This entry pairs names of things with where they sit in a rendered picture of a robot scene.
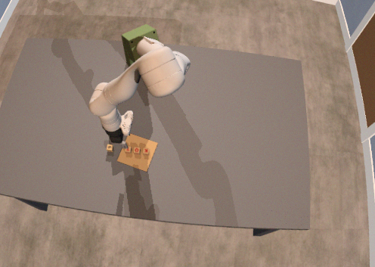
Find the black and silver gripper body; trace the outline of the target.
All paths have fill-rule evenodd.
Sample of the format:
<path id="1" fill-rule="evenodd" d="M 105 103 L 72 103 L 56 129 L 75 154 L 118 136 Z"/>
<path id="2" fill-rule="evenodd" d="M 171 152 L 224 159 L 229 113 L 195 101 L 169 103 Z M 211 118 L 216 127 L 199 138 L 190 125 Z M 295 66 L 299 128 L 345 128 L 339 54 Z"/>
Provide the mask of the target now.
<path id="1" fill-rule="evenodd" d="M 132 128 L 133 112 L 127 111 L 123 116 L 119 114 L 119 119 L 113 125 L 101 125 L 105 132 L 110 136 L 112 143 L 121 144 L 123 135 L 129 135 Z"/>

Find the orange square mat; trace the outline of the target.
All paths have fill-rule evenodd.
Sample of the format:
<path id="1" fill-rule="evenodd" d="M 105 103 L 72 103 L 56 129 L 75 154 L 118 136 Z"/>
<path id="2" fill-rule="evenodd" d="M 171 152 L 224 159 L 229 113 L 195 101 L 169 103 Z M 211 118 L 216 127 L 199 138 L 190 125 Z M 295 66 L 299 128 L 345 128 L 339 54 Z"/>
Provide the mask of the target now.
<path id="1" fill-rule="evenodd" d="M 129 147 L 132 147 L 132 152 L 130 154 L 126 154 L 125 148 L 123 148 L 117 161 L 146 172 L 158 143 L 130 133 L 126 139 L 126 144 Z M 134 154 L 134 147 L 139 147 L 141 149 L 140 155 Z M 143 155 L 144 147 L 150 149 L 149 156 Z"/>

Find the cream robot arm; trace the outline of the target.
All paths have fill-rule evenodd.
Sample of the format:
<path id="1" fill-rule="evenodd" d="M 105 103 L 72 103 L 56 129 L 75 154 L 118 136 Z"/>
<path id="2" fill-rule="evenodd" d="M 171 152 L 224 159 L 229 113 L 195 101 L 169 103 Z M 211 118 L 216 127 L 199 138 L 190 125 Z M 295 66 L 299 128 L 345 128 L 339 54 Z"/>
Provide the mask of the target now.
<path id="1" fill-rule="evenodd" d="M 138 43 L 137 53 L 141 57 L 122 75 L 109 83 L 102 82 L 95 88 L 88 107 L 95 116 L 99 116 L 103 124 L 116 123 L 119 119 L 118 104 L 135 94 L 140 78 L 156 98 L 171 95 L 183 86 L 190 60 L 182 53 L 174 52 L 157 40 L 150 39 L 144 36 Z"/>

